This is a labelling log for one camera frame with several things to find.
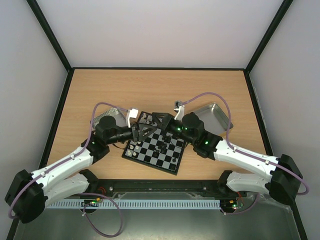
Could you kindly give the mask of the black chess pieces pile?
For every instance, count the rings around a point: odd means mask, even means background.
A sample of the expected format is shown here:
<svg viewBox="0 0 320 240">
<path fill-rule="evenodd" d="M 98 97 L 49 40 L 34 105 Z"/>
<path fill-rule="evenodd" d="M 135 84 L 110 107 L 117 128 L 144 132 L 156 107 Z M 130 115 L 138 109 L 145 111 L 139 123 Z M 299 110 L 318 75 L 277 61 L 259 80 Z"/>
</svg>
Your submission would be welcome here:
<svg viewBox="0 0 320 240">
<path fill-rule="evenodd" d="M 168 150 L 173 151 L 175 147 L 172 145 L 172 137 L 170 135 L 153 134 L 153 139 L 156 140 L 152 156 L 157 158 L 160 154 L 167 154 Z"/>
</svg>

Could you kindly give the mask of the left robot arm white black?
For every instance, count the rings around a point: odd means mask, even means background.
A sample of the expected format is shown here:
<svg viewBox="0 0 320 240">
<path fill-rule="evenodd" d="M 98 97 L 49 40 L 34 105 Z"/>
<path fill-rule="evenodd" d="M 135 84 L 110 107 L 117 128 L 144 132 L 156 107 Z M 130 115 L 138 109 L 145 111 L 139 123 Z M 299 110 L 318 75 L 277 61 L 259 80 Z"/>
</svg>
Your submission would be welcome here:
<svg viewBox="0 0 320 240">
<path fill-rule="evenodd" d="M 103 116 L 89 137 L 69 155 L 41 169 L 18 172 L 5 196 L 8 216 L 26 224 L 55 202 L 91 191 L 97 177 L 86 168 L 105 157 L 109 146 L 126 141 L 141 142 L 156 131 L 145 123 L 118 126 L 112 116 Z"/>
</svg>

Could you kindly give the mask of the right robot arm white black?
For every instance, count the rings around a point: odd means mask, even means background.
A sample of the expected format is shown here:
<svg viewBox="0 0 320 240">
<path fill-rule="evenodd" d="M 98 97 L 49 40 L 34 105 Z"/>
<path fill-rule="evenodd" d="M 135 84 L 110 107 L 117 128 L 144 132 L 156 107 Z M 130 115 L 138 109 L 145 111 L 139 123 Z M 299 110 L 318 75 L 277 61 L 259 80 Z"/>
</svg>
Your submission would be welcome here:
<svg viewBox="0 0 320 240">
<path fill-rule="evenodd" d="M 202 158 L 236 165 L 249 171 L 234 171 L 218 183 L 218 191 L 229 196 L 233 192 L 256 192 L 268 194 L 275 201 L 291 206 L 298 195 L 303 176 L 289 155 L 281 157 L 259 154 L 227 142 L 219 135 L 205 129 L 205 124 L 195 113 L 177 120 L 169 113 L 152 113 L 158 128 L 191 144 Z"/>
</svg>

